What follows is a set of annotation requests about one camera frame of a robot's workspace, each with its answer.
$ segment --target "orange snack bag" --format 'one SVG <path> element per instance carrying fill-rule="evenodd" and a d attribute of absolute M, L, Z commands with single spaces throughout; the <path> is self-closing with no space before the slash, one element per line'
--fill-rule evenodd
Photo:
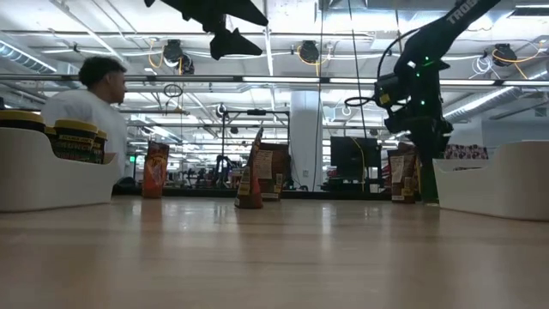
<path fill-rule="evenodd" d="M 146 198 L 161 198 L 164 182 L 166 181 L 168 154 L 170 146 L 149 142 L 147 157 L 145 158 L 145 171 L 143 175 L 142 195 Z"/>

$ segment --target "man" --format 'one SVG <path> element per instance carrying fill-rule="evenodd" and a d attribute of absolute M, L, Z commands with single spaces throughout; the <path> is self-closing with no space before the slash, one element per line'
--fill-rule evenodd
<path fill-rule="evenodd" d="M 87 90 L 68 90 L 52 96 L 42 109 L 47 125 L 69 118 L 96 125 L 108 135 L 105 151 L 118 155 L 119 178 L 126 162 L 126 122 L 111 104 L 122 104 L 126 92 L 126 69 L 118 61 L 105 57 L 86 59 L 78 77 Z"/>

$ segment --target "white t-shirt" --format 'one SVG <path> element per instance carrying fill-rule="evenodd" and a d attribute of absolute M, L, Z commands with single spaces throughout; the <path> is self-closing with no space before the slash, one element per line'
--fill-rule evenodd
<path fill-rule="evenodd" d="M 107 134 L 105 152 L 118 155 L 119 179 L 124 176 L 128 131 L 124 117 L 87 90 L 68 90 L 52 96 L 41 113 L 46 125 L 69 118 L 97 126 Z"/>

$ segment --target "white pillar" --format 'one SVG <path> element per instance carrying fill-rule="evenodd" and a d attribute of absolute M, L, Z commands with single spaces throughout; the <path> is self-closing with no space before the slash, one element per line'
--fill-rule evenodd
<path fill-rule="evenodd" d="M 318 95 L 314 91 L 294 91 L 290 104 L 293 181 L 295 185 L 306 185 L 309 191 L 320 191 L 323 179 L 323 115 Z"/>

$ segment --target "white container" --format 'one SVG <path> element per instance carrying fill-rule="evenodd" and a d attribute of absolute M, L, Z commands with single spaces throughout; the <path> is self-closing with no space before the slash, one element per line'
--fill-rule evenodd
<path fill-rule="evenodd" d="M 109 203 L 116 155 L 106 154 L 105 161 L 59 159 L 45 134 L 0 128 L 0 212 Z"/>
<path fill-rule="evenodd" d="M 549 142 L 514 142 L 492 159 L 433 160 L 443 209 L 549 221 Z M 480 167 L 454 171 L 456 167 Z"/>

